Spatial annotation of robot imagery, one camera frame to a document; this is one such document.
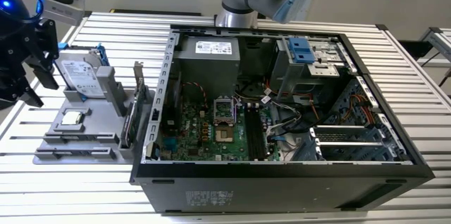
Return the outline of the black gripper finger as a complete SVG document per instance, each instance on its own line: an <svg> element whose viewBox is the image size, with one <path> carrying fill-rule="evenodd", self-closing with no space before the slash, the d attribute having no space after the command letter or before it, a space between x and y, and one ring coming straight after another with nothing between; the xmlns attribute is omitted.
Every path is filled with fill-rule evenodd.
<svg viewBox="0 0 451 224"><path fill-rule="evenodd" d="M18 100L34 107L44 105L26 77L2 75L2 101L16 102Z"/></svg>
<svg viewBox="0 0 451 224"><path fill-rule="evenodd" d="M54 62L59 58L59 43L56 36L56 23L42 19L31 24L31 32L23 38L30 57L26 63L44 88L56 90L59 84L54 78Z"/></svg>

